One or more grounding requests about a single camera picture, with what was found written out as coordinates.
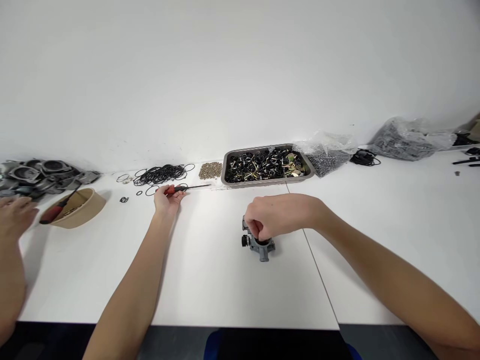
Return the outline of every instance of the forearm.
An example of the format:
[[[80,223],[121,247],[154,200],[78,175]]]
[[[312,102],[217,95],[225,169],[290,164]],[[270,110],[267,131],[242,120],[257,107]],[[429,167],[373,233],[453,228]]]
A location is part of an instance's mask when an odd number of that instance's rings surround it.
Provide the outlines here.
[[[19,240],[0,239],[0,346],[12,334],[25,299],[24,264]]]
[[[132,359],[152,322],[173,217],[154,215],[91,336],[84,359]]]
[[[431,279],[338,216],[315,229],[348,261],[373,294],[429,340],[460,349],[479,346],[480,327]]]

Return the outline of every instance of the brown paper bowl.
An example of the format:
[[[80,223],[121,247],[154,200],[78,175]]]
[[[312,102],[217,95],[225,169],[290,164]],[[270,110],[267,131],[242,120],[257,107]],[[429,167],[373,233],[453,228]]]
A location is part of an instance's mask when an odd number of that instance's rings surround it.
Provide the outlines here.
[[[64,196],[61,200],[56,201],[43,213],[45,214],[67,197],[68,195]],[[107,201],[92,188],[78,190],[71,196],[70,200],[68,200],[68,203],[63,208],[63,211],[50,223],[50,225],[65,229],[79,227],[93,219],[104,208],[106,202]],[[77,210],[65,216],[65,213],[79,205],[81,206]]]

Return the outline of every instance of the wrist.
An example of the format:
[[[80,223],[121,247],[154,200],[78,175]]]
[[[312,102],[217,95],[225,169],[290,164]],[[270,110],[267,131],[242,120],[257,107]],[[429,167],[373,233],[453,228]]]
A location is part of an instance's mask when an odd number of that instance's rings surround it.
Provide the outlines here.
[[[310,213],[311,217],[309,219],[308,228],[315,230],[321,235],[328,231],[329,228],[335,227],[335,223],[340,219],[320,199],[315,199],[315,203],[313,204]]]
[[[174,222],[174,216],[171,216],[168,212],[164,211],[155,211],[153,214],[153,217],[151,218],[151,223],[152,224],[158,224],[158,225],[169,225],[170,226]]]
[[[0,235],[0,248],[9,248],[19,244],[20,236],[15,235]]]

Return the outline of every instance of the clear plastic bag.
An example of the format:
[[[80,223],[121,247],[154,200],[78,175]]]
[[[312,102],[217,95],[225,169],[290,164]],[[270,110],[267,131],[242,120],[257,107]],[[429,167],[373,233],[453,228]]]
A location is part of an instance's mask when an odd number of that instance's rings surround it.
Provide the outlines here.
[[[351,135],[317,131],[309,140],[295,141],[292,150],[306,155],[319,178],[347,163],[357,152],[357,142]]]
[[[393,117],[377,134],[370,150],[393,159],[417,161],[453,146],[456,136],[452,131],[429,131],[428,127],[424,119]]]

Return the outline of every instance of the hand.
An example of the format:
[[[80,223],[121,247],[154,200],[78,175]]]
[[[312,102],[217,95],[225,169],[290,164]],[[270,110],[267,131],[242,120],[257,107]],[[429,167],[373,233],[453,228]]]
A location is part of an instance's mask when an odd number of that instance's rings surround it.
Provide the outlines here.
[[[185,191],[177,191],[174,194],[164,195],[165,190],[173,185],[164,185],[156,191],[153,200],[155,201],[155,213],[161,216],[169,215],[174,217],[179,210],[180,202],[185,197]]]
[[[316,197],[302,194],[256,197],[248,205],[245,222],[261,241],[298,229],[328,224],[335,214]]]
[[[36,206],[30,197],[0,198],[0,241],[20,239],[39,212]]]

